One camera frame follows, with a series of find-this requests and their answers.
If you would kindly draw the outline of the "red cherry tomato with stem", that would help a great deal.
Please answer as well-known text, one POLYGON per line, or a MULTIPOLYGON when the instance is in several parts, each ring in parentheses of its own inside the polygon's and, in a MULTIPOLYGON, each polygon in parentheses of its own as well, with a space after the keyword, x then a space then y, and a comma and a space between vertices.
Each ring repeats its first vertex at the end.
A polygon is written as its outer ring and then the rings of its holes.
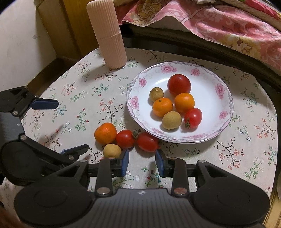
POLYGON ((190 128, 197 128, 202 120, 202 112, 198 108, 192 108, 188 110, 184 116, 184 123, 185 127, 190 128))

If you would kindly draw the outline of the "tan longan fruit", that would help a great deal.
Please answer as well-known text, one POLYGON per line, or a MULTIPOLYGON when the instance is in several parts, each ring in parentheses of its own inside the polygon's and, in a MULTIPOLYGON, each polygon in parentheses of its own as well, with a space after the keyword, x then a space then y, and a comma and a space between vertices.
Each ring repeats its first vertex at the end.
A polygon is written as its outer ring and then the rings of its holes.
POLYGON ((162 125, 167 130, 173 130, 179 128, 181 125, 181 115, 176 111, 170 111, 162 118, 162 125))

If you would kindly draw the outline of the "white floral plate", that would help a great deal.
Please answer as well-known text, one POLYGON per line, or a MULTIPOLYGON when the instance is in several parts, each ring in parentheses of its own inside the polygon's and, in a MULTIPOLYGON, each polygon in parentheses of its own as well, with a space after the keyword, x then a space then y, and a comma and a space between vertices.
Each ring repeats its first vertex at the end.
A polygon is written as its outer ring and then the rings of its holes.
POLYGON ((215 138, 233 115, 232 95, 223 80, 202 66, 179 61, 140 72, 131 81, 126 102, 143 130, 180 144, 215 138))

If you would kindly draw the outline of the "pink ribbed cylinder case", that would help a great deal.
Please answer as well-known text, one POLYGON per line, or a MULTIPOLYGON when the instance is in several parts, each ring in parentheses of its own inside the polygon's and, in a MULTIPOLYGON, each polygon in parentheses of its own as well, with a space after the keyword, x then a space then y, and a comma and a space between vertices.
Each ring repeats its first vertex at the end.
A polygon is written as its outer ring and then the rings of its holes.
POLYGON ((127 55, 113 1, 90 1, 86 9, 106 65, 123 67, 127 55))

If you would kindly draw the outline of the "pink floral blanket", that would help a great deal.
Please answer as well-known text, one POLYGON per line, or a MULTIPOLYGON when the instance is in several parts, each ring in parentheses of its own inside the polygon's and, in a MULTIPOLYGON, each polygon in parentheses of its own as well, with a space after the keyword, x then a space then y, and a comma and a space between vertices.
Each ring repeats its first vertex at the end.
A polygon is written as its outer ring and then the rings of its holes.
POLYGON ((280 13, 258 1, 114 1, 118 22, 139 27, 168 17, 181 30, 221 44, 280 70, 280 13))

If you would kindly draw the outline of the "small orange with navel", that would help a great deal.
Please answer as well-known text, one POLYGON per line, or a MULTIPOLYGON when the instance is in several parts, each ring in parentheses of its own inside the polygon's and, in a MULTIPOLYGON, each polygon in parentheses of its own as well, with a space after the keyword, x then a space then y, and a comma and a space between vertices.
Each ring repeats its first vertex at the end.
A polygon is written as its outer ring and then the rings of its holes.
POLYGON ((168 98, 159 98, 157 99, 152 106, 153 113, 158 117, 164 117, 166 113, 173 110, 173 103, 168 98))

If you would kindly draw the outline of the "smooth small orange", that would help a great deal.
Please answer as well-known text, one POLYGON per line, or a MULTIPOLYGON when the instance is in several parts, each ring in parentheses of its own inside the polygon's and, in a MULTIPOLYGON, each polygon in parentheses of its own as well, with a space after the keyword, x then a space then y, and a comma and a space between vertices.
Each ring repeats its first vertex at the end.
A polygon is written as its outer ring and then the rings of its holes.
POLYGON ((175 97, 174 104, 178 113, 186 113, 188 110, 194 108, 195 101, 190 93, 181 93, 175 97))

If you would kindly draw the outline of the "wooden cabinet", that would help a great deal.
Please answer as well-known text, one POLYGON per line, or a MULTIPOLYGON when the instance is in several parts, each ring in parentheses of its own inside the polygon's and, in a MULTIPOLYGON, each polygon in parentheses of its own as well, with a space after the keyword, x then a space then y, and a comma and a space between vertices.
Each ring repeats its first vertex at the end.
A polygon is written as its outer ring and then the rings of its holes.
POLYGON ((78 61, 99 47, 86 6, 89 1, 39 1, 36 10, 57 57, 78 61))

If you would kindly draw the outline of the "brownish longan fruit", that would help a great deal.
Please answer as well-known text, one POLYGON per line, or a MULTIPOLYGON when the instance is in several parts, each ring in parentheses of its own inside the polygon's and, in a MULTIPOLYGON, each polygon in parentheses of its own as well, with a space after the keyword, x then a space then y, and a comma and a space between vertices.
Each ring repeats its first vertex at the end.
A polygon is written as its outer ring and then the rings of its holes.
POLYGON ((160 87, 154 87, 149 94, 150 100, 155 102, 157 99, 164 97, 164 92, 160 87))

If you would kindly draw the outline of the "large wrinkled orange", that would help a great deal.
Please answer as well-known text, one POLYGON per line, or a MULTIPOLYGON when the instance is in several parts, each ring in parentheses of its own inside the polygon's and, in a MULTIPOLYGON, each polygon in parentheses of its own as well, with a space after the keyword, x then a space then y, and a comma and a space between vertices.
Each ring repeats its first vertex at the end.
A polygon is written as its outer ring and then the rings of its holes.
POLYGON ((113 143, 116 136, 117 130, 112 123, 103 123, 94 132, 95 140, 102 146, 113 143))

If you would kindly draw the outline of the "dark sofa edge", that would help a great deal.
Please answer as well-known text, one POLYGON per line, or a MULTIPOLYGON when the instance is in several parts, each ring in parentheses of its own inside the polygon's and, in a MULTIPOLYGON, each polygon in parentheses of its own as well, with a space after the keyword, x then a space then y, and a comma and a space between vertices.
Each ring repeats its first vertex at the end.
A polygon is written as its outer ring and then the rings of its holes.
POLYGON ((127 48, 140 48, 189 56, 231 66, 252 74, 273 101, 280 106, 280 75, 264 63, 232 50, 226 46, 204 40, 190 32, 138 27, 132 24, 120 26, 124 45, 127 48))

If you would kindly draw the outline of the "pale yellow longan fruit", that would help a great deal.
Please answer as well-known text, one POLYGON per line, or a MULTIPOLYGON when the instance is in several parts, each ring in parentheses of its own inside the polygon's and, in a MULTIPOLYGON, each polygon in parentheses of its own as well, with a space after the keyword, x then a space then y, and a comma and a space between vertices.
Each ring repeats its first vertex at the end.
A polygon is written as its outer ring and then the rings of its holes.
POLYGON ((103 156, 106 158, 109 157, 119 157, 122 153, 121 148, 116 144, 107 144, 103 149, 103 156))

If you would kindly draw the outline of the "floral tablecloth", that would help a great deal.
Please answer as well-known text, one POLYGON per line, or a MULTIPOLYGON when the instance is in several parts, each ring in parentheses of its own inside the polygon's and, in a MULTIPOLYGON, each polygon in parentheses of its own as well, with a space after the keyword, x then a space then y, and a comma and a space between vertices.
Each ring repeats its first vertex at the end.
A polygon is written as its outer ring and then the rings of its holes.
POLYGON ((56 152, 87 144, 90 148, 81 158, 97 163, 102 149, 93 134, 102 123, 111 122, 117 130, 141 131, 126 107, 126 92, 133 78, 158 63, 194 63, 214 72, 229 87, 234 101, 231 122, 208 142, 184 145, 162 141, 161 149, 188 163, 207 160, 271 194, 278 153, 277 113, 254 76, 185 56, 132 48, 126 52, 127 64, 117 71, 106 68, 100 51, 94 50, 65 72, 42 94, 57 99, 58 108, 29 110, 23 118, 27 136, 56 152))

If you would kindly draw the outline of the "large red tomato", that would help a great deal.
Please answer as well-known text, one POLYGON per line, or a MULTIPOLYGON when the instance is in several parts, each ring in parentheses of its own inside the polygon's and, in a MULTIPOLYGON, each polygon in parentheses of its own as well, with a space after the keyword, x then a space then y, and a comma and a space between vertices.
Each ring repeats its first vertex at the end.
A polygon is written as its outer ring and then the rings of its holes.
POLYGON ((168 80, 168 91, 177 96, 181 93, 189 93, 191 91, 191 82, 185 75, 175 74, 168 80))

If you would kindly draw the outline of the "oblong red cherry tomato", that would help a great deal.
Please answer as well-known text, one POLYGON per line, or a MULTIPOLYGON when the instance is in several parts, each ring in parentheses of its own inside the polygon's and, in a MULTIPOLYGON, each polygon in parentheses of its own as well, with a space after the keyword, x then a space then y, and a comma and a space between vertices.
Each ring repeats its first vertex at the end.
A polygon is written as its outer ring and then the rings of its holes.
POLYGON ((159 140, 153 135, 143 132, 137 138, 137 145, 146 152, 155 152, 159 148, 159 140))

